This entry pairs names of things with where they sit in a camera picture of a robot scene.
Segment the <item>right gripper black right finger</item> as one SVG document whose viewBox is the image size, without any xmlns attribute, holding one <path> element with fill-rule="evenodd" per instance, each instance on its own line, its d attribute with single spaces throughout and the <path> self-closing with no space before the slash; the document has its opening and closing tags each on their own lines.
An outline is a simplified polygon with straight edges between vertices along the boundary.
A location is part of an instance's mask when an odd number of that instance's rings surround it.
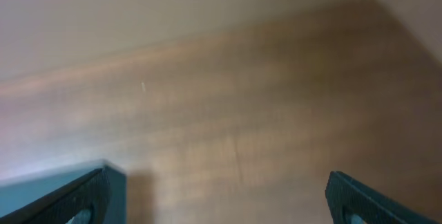
<svg viewBox="0 0 442 224">
<path fill-rule="evenodd" d="M 334 224 L 436 224 L 341 171 L 330 173 L 325 198 Z"/>
</svg>

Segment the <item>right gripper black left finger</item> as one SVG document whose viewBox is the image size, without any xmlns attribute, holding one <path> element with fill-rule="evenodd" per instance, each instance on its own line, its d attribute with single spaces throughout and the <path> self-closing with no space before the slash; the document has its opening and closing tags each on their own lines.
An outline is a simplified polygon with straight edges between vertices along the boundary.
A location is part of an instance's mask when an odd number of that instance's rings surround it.
<svg viewBox="0 0 442 224">
<path fill-rule="evenodd" d="M 1 218 L 2 223 L 103 223 L 111 199 L 105 169 L 95 169 Z"/>
</svg>

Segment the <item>dark green box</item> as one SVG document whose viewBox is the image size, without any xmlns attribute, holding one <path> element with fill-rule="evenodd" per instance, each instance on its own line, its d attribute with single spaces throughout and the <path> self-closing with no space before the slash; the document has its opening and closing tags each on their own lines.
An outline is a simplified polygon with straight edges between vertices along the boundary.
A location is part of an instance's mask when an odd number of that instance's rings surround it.
<svg viewBox="0 0 442 224">
<path fill-rule="evenodd" d="M 110 201 L 103 223 L 126 222 L 126 174 L 106 160 L 80 163 L 42 174 L 1 182 L 1 218 L 95 170 L 105 169 L 110 183 Z"/>
</svg>

